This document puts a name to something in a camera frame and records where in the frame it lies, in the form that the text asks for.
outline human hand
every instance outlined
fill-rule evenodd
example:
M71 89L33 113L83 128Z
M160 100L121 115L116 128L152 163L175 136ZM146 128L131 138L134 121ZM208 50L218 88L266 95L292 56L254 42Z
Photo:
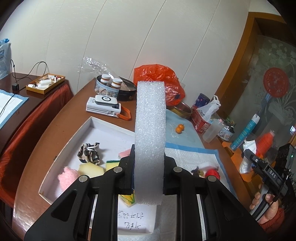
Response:
M260 199L260 197L261 197L260 192L257 192L257 193L255 194L255 198L254 198L253 201L252 201L252 204L250 205L250 209L251 209L251 210L253 210L257 204L259 204L259 199ZM272 194L266 194L266 196L265 196L265 200L269 203L269 205L272 204L272 202L273 202L273 201L272 201L273 198L274 198L274 195L272 195ZM273 219L273 218L275 217L275 215L276 215L278 209L279 209L279 202L276 201L276 202L274 202L274 203L273 203L273 204L267 209L267 211L264 213L264 215L259 219L258 223L259 223L259 224L264 224L264 223L266 223L267 221Z

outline white box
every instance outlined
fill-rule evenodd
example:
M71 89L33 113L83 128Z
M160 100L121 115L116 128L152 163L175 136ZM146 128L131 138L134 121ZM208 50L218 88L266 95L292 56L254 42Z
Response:
M135 143L135 133L109 122L90 117L71 137L61 150L39 189L39 195L52 204L61 194L57 176L65 166L78 170L81 164L77 153L82 143L94 144L99 142L98 153L100 166L105 168L106 161L118 160L118 154L130 149ZM127 207L118 200L118 235L144 235L154 231L156 206L134 204Z

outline red tablecloth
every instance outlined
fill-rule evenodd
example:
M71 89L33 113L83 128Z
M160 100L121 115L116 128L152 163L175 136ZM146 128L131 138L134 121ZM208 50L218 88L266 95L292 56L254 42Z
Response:
M17 186L35 145L72 97L69 85L58 88L28 116L5 148L0 157L0 199L10 207L14 205Z

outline white device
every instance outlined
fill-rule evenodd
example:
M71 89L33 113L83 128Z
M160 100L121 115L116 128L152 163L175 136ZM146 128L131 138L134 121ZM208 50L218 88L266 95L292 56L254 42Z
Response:
M101 115L117 117L121 112L121 104L114 97L96 95L90 97L86 103L86 111Z

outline white wall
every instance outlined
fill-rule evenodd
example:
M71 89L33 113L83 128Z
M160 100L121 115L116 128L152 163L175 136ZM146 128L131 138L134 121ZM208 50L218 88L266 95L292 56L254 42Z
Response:
M249 12L266 12L280 15L276 8L267 0L251 0Z
M133 78L143 64L172 68L189 105L210 98L236 52L250 0L24 0L0 32L9 38L16 71L46 61L74 93L89 80L84 57ZM40 66L34 74L41 75Z

